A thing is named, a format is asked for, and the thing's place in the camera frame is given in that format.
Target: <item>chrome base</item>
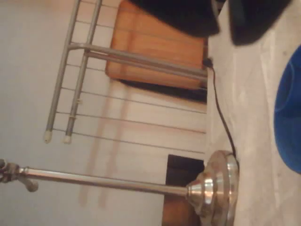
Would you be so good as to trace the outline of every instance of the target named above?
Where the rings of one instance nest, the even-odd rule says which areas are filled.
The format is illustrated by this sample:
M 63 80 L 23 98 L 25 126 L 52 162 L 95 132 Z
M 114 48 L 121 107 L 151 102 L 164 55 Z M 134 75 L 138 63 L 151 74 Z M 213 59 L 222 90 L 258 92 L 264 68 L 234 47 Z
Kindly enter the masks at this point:
M 215 152 L 196 180 L 187 185 L 188 202 L 202 226 L 232 226 L 238 197 L 238 164 L 230 152 Z

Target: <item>black power cord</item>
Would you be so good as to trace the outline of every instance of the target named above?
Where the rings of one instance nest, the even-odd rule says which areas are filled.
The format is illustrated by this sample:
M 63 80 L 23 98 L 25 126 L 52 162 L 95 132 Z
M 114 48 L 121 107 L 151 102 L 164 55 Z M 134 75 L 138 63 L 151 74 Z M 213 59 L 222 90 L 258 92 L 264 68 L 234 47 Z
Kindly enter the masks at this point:
M 233 138 L 231 136 L 231 133 L 230 133 L 230 130 L 228 128 L 228 125 L 226 123 L 226 120 L 222 114 L 222 111 L 221 111 L 221 107 L 220 107 L 220 104 L 218 102 L 218 98 L 217 98 L 217 92 L 216 92 L 216 84 L 215 84 L 215 69 L 213 68 L 213 62 L 212 62 L 212 59 L 210 58 L 207 58 L 207 59 L 204 59 L 203 60 L 203 65 L 210 68 L 212 71 L 213 71 L 213 88 L 214 88 L 214 95 L 215 95 L 215 103 L 216 103 L 216 108 L 217 108 L 217 111 L 218 111 L 218 114 L 220 115 L 220 118 L 222 120 L 222 123 L 224 125 L 224 128 L 226 130 L 226 133 L 227 133 L 227 136 L 228 136 L 228 139 L 230 141 L 230 144 L 231 144 L 231 148 L 232 148 L 232 153 L 233 153 L 233 156 L 234 158 L 237 160 L 237 157 L 236 157 L 236 148 L 234 146 L 234 142 L 233 142 Z

